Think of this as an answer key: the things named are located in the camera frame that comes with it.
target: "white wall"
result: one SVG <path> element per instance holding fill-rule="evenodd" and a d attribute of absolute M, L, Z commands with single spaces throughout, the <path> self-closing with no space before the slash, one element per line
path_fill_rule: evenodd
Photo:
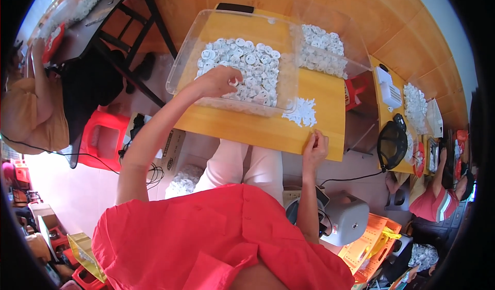
<path fill-rule="evenodd" d="M 36 24 L 38 24 L 52 2 L 53 0 L 34 0 L 33 5 L 29 8 L 24 21 L 22 21 L 21 27 L 19 28 L 16 37 L 17 41 L 24 40 L 24 45 L 26 44 L 26 41 L 36 27 Z"/>
<path fill-rule="evenodd" d="M 471 92 L 478 87 L 476 70 L 474 68 L 473 51 L 466 32 L 455 14 L 449 0 L 421 0 L 439 26 L 443 37 L 452 52 L 455 65 L 461 77 L 462 87 L 466 96 L 467 111 L 471 107 Z"/>

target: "person in striped shirt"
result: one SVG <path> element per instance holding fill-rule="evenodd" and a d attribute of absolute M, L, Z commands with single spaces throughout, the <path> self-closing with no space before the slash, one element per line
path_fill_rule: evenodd
<path fill-rule="evenodd" d="M 457 183 L 455 191 L 442 186 L 442 173 L 447 160 L 447 149 L 440 153 L 440 163 L 435 176 L 430 182 L 425 182 L 425 176 L 418 178 L 407 173 L 387 172 L 385 183 L 391 194 L 397 192 L 409 178 L 409 211 L 417 217 L 441 222 L 448 219 L 459 206 L 459 201 L 466 192 L 468 179 L 464 175 Z"/>

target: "smartphone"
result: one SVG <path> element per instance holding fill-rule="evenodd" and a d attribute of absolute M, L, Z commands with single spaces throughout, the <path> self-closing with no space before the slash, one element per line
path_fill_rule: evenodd
<path fill-rule="evenodd" d="M 316 198 L 321 201 L 323 204 L 323 207 L 327 206 L 328 202 L 330 201 L 329 197 L 318 187 L 315 186 L 316 188 Z"/>
<path fill-rule="evenodd" d="M 252 6 L 246 6 L 246 5 L 240 5 L 240 4 L 231 4 L 231 3 L 219 3 L 217 5 L 216 9 L 224 10 L 224 11 L 249 13 L 249 14 L 252 14 L 254 12 L 254 7 L 252 7 Z"/>

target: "red shirt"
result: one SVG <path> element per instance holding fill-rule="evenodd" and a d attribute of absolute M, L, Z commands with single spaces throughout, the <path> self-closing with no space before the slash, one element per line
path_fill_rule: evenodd
<path fill-rule="evenodd" d="M 409 211 L 420 218 L 440 222 L 448 219 L 458 206 L 459 199 L 454 190 L 440 188 L 440 193 L 435 197 L 430 183 L 425 193 L 411 203 Z"/>
<path fill-rule="evenodd" d="M 341 258 L 307 242 L 272 196 L 247 184 L 108 208 L 92 250 L 116 289 L 228 289 L 258 257 L 289 289 L 354 284 Z"/>

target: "yellow plastic bag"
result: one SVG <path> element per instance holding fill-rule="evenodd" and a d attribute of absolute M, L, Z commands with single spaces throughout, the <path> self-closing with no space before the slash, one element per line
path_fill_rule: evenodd
<path fill-rule="evenodd" d="M 374 256 L 375 254 L 377 254 L 378 251 L 380 251 L 383 248 L 383 246 L 385 246 L 387 241 L 389 241 L 389 238 L 399 239 L 401 236 L 402 235 L 400 235 L 400 234 L 395 234 L 389 227 L 385 226 L 385 228 L 382 231 L 382 236 L 376 242 L 376 244 L 373 246 L 373 249 L 371 250 L 371 252 L 369 253 L 369 255 L 366 259 L 369 259 L 372 256 Z"/>

